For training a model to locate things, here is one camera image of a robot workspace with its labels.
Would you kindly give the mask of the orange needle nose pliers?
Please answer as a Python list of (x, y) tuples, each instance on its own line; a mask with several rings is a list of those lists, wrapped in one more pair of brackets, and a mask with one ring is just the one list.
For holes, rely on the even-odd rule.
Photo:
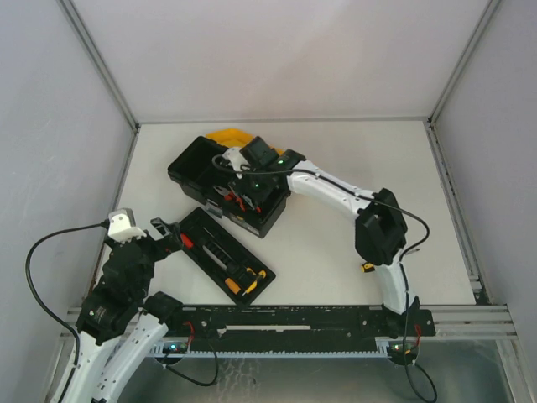
[(235, 202), (243, 212), (252, 210), (251, 206), (246, 201), (244, 201), (241, 197), (237, 196), (235, 198)]

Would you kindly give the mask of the yellow black plastic toolbox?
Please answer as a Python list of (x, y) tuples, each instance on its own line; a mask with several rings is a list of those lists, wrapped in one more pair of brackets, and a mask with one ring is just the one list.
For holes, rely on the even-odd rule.
[(188, 197), (207, 206), (218, 217), (227, 217), (257, 237), (264, 238), (284, 211), (290, 195), (288, 190), (279, 186), (276, 204), (262, 212), (243, 212), (236, 202), (224, 201), (213, 190), (213, 186), (230, 189), (228, 182), (236, 176), (218, 170), (212, 164), (212, 158), (224, 154), (229, 147), (242, 147), (252, 139), (251, 134), (238, 128), (226, 128), (205, 137), (199, 136), (169, 165), (168, 175)]

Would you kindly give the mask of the black orange combination pliers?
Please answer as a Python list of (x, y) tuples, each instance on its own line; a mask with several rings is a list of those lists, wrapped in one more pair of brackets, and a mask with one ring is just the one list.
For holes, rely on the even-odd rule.
[(225, 202), (234, 202), (236, 200), (236, 197), (234, 195), (234, 193), (226, 188), (226, 187), (223, 187), (223, 186), (213, 186), (213, 190), (220, 196), (223, 197), (223, 200)]

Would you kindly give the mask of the red handled screwdriver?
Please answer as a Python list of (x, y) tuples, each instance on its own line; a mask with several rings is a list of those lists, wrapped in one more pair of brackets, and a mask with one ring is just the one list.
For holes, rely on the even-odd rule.
[(208, 253), (205, 248), (206, 239), (200, 238), (195, 243), (188, 235), (182, 233), (181, 238), (184, 242), (183, 250), (203, 269), (206, 273), (215, 274), (217, 269), (223, 272), (224, 275), (231, 275), (233, 270), (224, 270)]

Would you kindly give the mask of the black toolbox tray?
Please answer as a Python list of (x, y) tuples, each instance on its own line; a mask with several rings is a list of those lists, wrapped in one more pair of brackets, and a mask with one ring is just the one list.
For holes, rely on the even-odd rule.
[(247, 308), (276, 274), (207, 212), (197, 207), (179, 222), (183, 251), (240, 308)]

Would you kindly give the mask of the yellow black small screwdriver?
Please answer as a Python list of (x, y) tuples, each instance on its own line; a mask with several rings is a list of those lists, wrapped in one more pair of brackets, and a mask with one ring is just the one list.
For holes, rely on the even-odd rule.
[(251, 293), (258, 286), (258, 282), (262, 279), (265, 279), (267, 276), (265, 270), (260, 270), (258, 273), (256, 273), (251, 268), (247, 268), (247, 272), (253, 275), (253, 281), (242, 293), (244, 296)]

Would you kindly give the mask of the thin metal rod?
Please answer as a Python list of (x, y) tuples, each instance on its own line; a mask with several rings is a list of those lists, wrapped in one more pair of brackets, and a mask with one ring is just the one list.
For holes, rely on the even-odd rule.
[(216, 237), (206, 228), (203, 228), (207, 235), (204, 248), (211, 254), (214, 260), (224, 269), (224, 270), (235, 270), (237, 268), (237, 263), (234, 259), (224, 250), (224, 248), (217, 242)]

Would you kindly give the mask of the black orange long screwdriver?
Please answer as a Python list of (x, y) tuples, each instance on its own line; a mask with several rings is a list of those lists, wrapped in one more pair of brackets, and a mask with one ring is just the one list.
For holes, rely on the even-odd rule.
[(363, 273), (372, 273), (375, 271), (375, 266), (371, 263), (365, 263), (361, 266)]

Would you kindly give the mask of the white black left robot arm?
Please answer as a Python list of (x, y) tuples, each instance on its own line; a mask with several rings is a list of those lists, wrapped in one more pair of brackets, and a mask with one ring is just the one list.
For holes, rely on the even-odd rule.
[(151, 221), (152, 238), (132, 222), (110, 218), (110, 248), (102, 276), (76, 320), (78, 343), (52, 398), (54, 402), (115, 402), (149, 350), (178, 325), (182, 303), (149, 294), (157, 262), (183, 247), (180, 225)]

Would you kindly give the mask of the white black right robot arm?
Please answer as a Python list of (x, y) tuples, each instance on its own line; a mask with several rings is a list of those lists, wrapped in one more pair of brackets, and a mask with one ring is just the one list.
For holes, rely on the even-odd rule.
[(272, 191), (282, 188), (342, 213), (354, 227), (357, 254), (373, 266), (383, 307), (397, 315), (410, 309), (415, 295), (401, 267), (408, 226), (393, 192), (352, 186), (292, 149), (279, 154), (259, 137), (228, 149), (222, 160), (222, 167), (234, 174), (232, 191), (255, 212)]

